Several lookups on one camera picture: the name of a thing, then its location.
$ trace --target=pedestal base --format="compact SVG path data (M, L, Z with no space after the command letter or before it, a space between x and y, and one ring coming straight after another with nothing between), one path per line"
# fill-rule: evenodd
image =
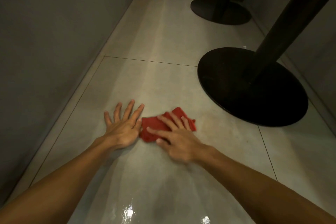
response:
M230 2L219 21L213 21L212 15L215 10L217 0L194 0L190 4L191 10L208 21L225 25L240 25L250 21L251 14L241 5Z
M253 54L241 48L206 53L197 69L204 91L227 112L254 124L281 127L299 121L307 112L308 97L282 65L269 65L252 84L242 79Z

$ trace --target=red cloth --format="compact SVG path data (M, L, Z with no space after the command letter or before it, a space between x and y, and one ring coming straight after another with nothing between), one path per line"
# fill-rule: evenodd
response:
M182 117L185 117L189 121L189 126L192 131L196 131L196 126L195 126L195 121L190 118L183 112L181 107L177 107L172 111L181 121ZM170 119L173 121L172 117L170 117L169 113L166 112L163 114L164 117ZM170 128L164 124L162 121L160 121L157 117L148 117L148 118L142 118L142 132L140 133L140 137L143 139L143 141L149 143L149 142L154 142L156 139L160 138L157 135L153 135L147 131L147 127L150 127L152 129L156 130L165 130L165 131L170 131Z

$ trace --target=gray wall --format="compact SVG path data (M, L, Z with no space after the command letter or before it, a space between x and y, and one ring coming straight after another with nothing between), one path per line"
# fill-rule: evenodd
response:
M244 2L259 26L267 33L289 0ZM314 95L317 95L317 98L312 96L311 100L334 132L336 132L335 14L336 0L330 0L286 51L286 56L313 89Z
M0 0L0 205L132 0Z

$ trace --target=left hand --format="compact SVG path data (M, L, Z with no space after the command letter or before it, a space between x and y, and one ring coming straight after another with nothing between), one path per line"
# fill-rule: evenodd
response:
M120 119L120 110L122 103L118 103L115 107L112 123L109 112L104 112L104 119L106 124L106 132L102 137L96 139L92 144L105 141L113 149L121 149L132 145L139 136L141 128L141 119L138 119L145 105L141 104L131 115L132 108L135 101L132 99L125 109L124 116Z

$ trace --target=tile floor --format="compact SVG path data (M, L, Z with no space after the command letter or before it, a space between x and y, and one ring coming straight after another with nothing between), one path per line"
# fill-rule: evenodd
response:
M181 106L205 143L336 215L336 138L312 104L298 123L258 127L214 104L197 64L219 47L255 50L263 35L253 21L208 22L192 0L134 0L82 81L11 198L80 154L104 132L103 111L118 101L145 103L143 116ZM197 166L170 161L139 140L115 152L90 183L69 223L253 223L237 201Z

